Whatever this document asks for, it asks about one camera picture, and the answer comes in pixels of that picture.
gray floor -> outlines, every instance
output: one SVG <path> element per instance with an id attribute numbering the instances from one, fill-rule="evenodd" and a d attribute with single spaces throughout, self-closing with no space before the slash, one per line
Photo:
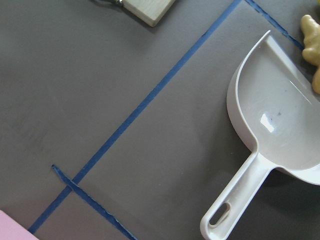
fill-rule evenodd
<path id="1" fill-rule="evenodd" d="M 231 0 L 177 0 L 155 28 L 92 1 L 0 3 L 0 209 L 29 228 Z M 315 0 L 259 4 L 303 42 Z M 201 240 L 201 217 L 250 152 L 226 109 L 229 81 L 267 31 L 307 79 L 301 51 L 242 1 L 80 182 L 139 240 Z M 274 171 L 228 239 L 317 240 L 320 188 Z M 71 193 L 35 235 L 126 239 Z"/>

pink corner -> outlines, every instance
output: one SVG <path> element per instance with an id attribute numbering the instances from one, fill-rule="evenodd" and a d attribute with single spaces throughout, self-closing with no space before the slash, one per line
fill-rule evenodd
<path id="1" fill-rule="evenodd" d="M 38 240 L 15 220 L 0 210 L 0 240 Z"/>

blue line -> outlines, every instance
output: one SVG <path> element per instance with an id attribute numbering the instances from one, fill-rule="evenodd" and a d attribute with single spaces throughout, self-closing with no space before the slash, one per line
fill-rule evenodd
<path id="1" fill-rule="evenodd" d="M 111 135 L 111 137 L 101 146 L 101 148 L 93 155 L 93 157 L 87 162 L 87 164 L 85 164 L 85 166 L 72 179 L 74 183 L 78 184 L 85 177 L 85 175 L 93 168 L 93 166 L 117 141 L 117 139 L 124 133 L 124 131 L 133 123 L 133 121 L 167 85 L 167 83 L 170 82 L 170 80 L 177 74 L 177 72 L 205 43 L 205 41 L 223 23 L 223 21 L 230 15 L 230 13 L 238 6 L 241 1 L 242 0 L 234 0 L 221 14 L 221 16 L 210 26 L 210 28 L 198 39 L 198 41 L 183 55 L 183 57 L 173 66 L 173 68 L 164 76 L 164 78 L 155 86 L 155 88 L 146 96 L 146 98 L 138 105 L 138 107 L 130 114 L 130 116 L 119 126 L 119 128 Z M 32 226 L 28 229 L 29 232 L 34 234 L 38 230 L 38 228 L 47 220 L 47 218 L 54 212 L 54 210 L 62 203 L 62 201 L 71 193 L 71 191 L 71 188 L 66 187 L 32 224 Z"/>
<path id="2" fill-rule="evenodd" d="M 75 184 L 70 178 L 68 178 L 56 165 L 52 165 L 52 168 L 58 174 L 59 178 L 68 185 L 80 198 L 82 198 L 87 204 L 89 204 L 94 210 L 96 210 L 102 217 L 104 217 L 109 223 L 111 223 L 116 229 L 118 229 L 123 235 L 130 240 L 137 240 L 137 238 L 129 232 L 111 213 L 109 213 L 101 204 L 88 195 L 82 188 Z"/>
<path id="3" fill-rule="evenodd" d="M 251 7 L 253 7 L 258 13 L 261 13 L 262 16 L 271 23 L 277 30 L 279 30 L 285 37 L 293 42 L 301 51 L 304 49 L 304 46 L 294 39 L 288 32 L 285 30 L 274 18 L 272 18 L 265 10 L 262 9 L 258 4 L 253 0 L 245 0 Z"/>

hanging hole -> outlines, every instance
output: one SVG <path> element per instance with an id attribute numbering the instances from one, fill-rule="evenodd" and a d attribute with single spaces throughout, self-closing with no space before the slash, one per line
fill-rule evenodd
<path id="1" fill-rule="evenodd" d="M 212 228 L 217 227 L 229 214 L 230 211 L 230 204 L 225 202 L 223 203 L 215 214 L 211 217 L 209 223 L 211 224 Z"/>

tan toy figurine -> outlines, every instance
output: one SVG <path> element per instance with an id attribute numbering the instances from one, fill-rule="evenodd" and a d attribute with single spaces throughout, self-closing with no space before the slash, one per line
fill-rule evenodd
<path id="1" fill-rule="evenodd" d="M 312 88 L 320 94 L 320 25 L 310 15 L 304 15 L 300 24 L 304 34 L 302 56 L 308 63 L 317 66 Z"/>

